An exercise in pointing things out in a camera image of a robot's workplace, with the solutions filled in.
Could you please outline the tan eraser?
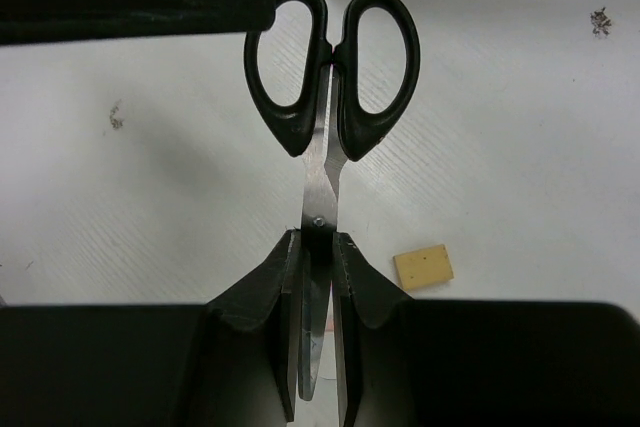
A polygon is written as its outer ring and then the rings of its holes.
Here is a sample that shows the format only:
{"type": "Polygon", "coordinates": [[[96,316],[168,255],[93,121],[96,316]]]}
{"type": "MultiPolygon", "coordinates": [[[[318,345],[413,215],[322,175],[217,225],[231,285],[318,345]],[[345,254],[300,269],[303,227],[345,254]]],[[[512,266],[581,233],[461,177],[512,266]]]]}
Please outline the tan eraser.
{"type": "Polygon", "coordinates": [[[454,279],[454,271],[444,244],[396,255],[393,262],[404,291],[419,290],[454,279]]]}

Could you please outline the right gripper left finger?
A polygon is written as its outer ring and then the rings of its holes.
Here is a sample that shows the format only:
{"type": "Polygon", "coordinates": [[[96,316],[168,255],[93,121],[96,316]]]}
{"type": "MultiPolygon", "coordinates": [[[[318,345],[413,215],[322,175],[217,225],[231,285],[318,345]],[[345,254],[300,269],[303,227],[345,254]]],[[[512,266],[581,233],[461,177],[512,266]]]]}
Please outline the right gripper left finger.
{"type": "Polygon", "coordinates": [[[288,230],[259,266],[207,305],[205,423],[294,419],[302,267],[301,234],[288,230]]]}

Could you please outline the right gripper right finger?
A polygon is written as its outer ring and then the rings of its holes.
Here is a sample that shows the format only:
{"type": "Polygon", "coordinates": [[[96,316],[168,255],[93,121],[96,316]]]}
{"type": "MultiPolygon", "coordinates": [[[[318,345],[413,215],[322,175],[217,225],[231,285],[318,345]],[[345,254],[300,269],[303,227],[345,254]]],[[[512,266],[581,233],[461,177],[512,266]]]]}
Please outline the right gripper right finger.
{"type": "Polygon", "coordinates": [[[333,235],[332,295],[339,423],[413,425],[399,308],[410,300],[346,233],[333,235]]]}

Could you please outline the black handled scissors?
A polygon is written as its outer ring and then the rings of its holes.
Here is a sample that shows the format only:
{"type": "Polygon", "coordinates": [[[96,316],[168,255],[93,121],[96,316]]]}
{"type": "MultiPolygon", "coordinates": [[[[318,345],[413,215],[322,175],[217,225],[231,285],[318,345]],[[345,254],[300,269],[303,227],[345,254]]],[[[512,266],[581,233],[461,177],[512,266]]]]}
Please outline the black handled scissors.
{"type": "Polygon", "coordinates": [[[414,20],[401,0],[351,0],[344,11],[342,39],[327,39],[325,0],[274,0],[305,5],[311,31],[300,94],[290,105],[267,93],[258,67],[258,32],[244,41],[244,72],[252,100],[284,150],[300,157],[305,168],[301,237],[309,255],[303,270],[298,391],[309,401],[315,392],[331,288],[332,241],[337,231],[340,177],[345,164],[357,162],[391,131],[408,107],[417,86],[421,49],[414,20]],[[366,111],[359,100],[359,24],[370,9],[381,9],[395,21],[405,49],[399,90],[381,112],[366,111]]]}

